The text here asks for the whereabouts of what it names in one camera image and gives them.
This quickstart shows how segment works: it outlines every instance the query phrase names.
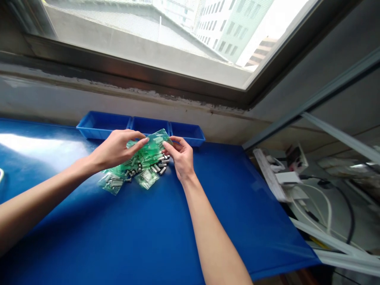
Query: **blue workbench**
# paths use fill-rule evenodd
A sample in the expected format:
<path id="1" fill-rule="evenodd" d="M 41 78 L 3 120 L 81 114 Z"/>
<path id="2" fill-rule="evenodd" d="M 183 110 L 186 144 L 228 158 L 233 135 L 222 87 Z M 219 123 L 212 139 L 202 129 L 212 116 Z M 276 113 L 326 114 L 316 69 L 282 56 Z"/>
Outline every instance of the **blue workbench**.
<path id="1" fill-rule="evenodd" d="M 0 202 L 98 145 L 72 127 L 0 119 Z M 194 168 L 252 279 L 320 264 L 240 146 L 204 143 Z M 113 196 L 97 187 L 101 177 L 86 180 L 0 260 L 0 283 L 203 284 L 174 165 L 148 191 L 133 181 Z"/>

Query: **right hand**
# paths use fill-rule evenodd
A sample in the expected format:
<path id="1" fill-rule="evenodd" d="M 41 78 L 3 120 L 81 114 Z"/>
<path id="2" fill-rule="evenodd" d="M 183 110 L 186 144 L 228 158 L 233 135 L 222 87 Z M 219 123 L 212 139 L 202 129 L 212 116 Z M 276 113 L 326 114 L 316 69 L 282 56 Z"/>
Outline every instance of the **right hand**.
<path id="1" fill-rule="evenodd" d="M 170 139 L 174 142 L 170 145 L 163 142 L 165 150 L 164 154 L 170 154 L 174 160 L 175 172 L 178 179 L 183 182 L 185 179 L 193 176 L 193 149 L 182 137 L 171 136 Z"/>

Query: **metal window frame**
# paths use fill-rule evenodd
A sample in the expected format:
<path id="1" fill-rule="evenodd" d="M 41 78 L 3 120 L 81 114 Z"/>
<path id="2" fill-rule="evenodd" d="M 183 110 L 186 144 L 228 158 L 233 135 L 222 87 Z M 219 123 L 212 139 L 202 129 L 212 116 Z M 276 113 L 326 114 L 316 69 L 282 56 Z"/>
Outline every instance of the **metal window frame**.
<path id="1" fill-rule="evenodd" d="M 173 96 L 248 110 L 262 100 L 362 0 L 319 0 L 246 90 L 215 84 L 65 44 L 54 39 L 31 35 L 31 31 L 20 25 L 17 17 L 7 5 L 10 1 L 12 0 L 7 0 L 6 3 L 3 2 L 0 5 L 0 21 L 10 19 L 11 21 L 8 23 L 11 24 L 12 29 L 9 29 L 9 25 L 0 25 L 0 36 L 5 38 L 4 35 L 6 35 L 7 38 L 10 38 L 11 31 L 11 38 L 17 38 L 17 40 L 0 42 L 2 51 L 12 53 L 18 51 L 20 55 L 53 61 L 67 69 L 76 67 L 96 72 L 96 77 L 103 74 L 100 82 L 117 87 L 125 86 L 122 79 L 128 79 L 129 87 L 158 86 L 161 90 L 165 90 L 167 95 L 175 94 Z M 18 2 L 30 3 L 32 1 L 18 0 Z M 38 5 L 37 8 L 33 5 L 25 5 L 25 7 L 30 10 L 31 15 L 35 15 L 33 21 L 41 21 L 41 18 L 44 18 L 42 7 Z M 45 29 L 39 34 L 54 38 L 52 31 L 48 30 L 47 20 L 42 21 L 45 24 L 40 26 L 47 27 L 47 30 Z M 34 62 L 30 59 L 27 64 L 32 65 Z M 46 71 L 40 62 L 37 65 Z M 108 82 L 107 80 L 112 76 L 118 77 L 119 80 Z"/>

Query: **left hand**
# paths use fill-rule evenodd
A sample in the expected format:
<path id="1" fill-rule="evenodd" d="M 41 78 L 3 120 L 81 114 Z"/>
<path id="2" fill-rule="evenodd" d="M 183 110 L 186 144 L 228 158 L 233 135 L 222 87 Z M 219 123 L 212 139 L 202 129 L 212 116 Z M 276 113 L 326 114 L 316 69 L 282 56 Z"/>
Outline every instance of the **left hand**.
<path id="1" fill-rule="evenodd" d="M 134 139 L 140 140 L 133 147 L 127 148 L 127 142 Z M 115 130 L 87 158 L 94 166 L 94 171 L 99 172 L 131 159 L 148 141 L 149 138 L 139 131 Z"/>

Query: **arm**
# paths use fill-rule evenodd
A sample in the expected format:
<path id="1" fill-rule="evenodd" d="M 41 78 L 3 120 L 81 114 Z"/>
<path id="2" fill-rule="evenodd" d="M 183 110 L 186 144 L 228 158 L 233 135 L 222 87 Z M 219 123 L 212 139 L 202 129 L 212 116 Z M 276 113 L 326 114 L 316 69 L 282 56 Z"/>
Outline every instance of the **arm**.
<path id="1" fill-rule="evenodd" d="M 127 141 L 139 138 L 127 149 Z M 113 131 L 89 156 L 0 205 L 0 257 L 12 248 L 72 191 L 95 173 L 130 159 L 148 139 L 140 132 Z"/>
<path id="2" fill-rule="evenodd" d="M 223 229 L 194 172 L 193 150 L 180 137 L 179 144 L 164 143 L 175 161 L 175 170 L 183 186 L 193 223 L 203 277 L 207 285 L 252 285 L 243 261 Z"/>

